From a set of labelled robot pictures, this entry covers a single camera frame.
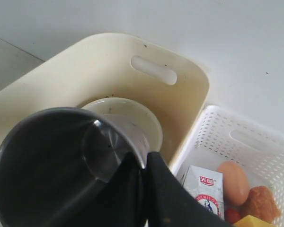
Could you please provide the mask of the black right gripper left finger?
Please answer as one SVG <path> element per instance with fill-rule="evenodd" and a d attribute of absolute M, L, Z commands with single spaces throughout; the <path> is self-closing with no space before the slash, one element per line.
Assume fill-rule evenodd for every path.
<path fill-rule="evenodd" d="M 104 189 L 62 227 L 142 227 L 143 185 L 134 154 L 127 153 Z"/>

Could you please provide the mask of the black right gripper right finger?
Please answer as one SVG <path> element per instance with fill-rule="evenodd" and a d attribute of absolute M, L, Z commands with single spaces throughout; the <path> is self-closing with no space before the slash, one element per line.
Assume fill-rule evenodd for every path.
<path fill-rule="evenodd" d="M 159 152 L 147 155 L 143 171 L 150 227 L 230 227 L 197 202 L 171 173 Z"/>

